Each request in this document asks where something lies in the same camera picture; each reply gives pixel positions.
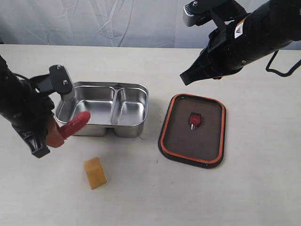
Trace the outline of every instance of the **container lid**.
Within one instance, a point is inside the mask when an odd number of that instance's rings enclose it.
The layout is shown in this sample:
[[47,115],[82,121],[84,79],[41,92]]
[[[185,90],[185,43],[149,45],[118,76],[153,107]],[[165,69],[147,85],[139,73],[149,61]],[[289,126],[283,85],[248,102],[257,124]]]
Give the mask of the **container lid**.
[[225,106],[190,94],[172,98],[158,141],[161,153],[174,161],[212,168],[224,156]]

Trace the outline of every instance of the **warning label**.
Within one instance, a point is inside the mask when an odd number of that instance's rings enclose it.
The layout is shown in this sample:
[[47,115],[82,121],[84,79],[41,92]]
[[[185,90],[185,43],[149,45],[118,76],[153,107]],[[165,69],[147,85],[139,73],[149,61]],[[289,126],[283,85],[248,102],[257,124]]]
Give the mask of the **warning label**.
[[243,19],[242,21],[240,21],[236,28],[235,28],[235,31],[234,31],[234,38],[238,38],[240,35],[242,35],[244,33],[244,22],[245,22],[245,19]]

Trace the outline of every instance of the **white backdrop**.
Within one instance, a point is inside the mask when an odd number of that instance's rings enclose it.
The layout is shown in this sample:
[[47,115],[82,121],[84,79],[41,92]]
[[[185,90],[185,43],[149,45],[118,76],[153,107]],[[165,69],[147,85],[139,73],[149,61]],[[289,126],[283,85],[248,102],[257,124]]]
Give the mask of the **white backdrop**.
[[[2,0],[0,37],[6,44],[203,48],[215,25],[186,27],[190,1]],[[266,1],[238,0],[248,12]]]

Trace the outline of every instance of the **red object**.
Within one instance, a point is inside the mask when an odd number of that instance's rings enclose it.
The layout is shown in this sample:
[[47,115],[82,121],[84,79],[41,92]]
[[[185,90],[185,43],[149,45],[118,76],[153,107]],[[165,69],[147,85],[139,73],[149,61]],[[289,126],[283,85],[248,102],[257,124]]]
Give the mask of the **red object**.
[[81,130],[88,123],[90,117],[90,112],[81,112],[77,116],[75,116],[74,119],[72,119],[66,125],[59,127],[57,130],[64,139],[67,139],[77,131]]
[[189,117],[189,124],[194,126],[199,126],[201,124],[201,114],[191,113]]

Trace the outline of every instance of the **table surface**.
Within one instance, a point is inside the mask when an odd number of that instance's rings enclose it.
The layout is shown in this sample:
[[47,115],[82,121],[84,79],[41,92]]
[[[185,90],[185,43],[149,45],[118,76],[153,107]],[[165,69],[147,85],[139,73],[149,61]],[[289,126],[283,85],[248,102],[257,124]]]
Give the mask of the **table surface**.
[[[145,85],[149,114],[137,138],[71,137],[37,159],[0,118],[1,226],[290,226],[301,220],[301,70],[265,72],[270,56],[220,81],[184,86],[199,49],[0,45],[27,77],[66,66],[73,82]],[[280,51],[287,71],[300,51]],[[225,158],[215,169],[166,159],[157,142],[170,99],[190,93],[227,109]],[[60,97],[52,94],[55,104]],[[91,190],[84,161],[99,157],[108,183]]]

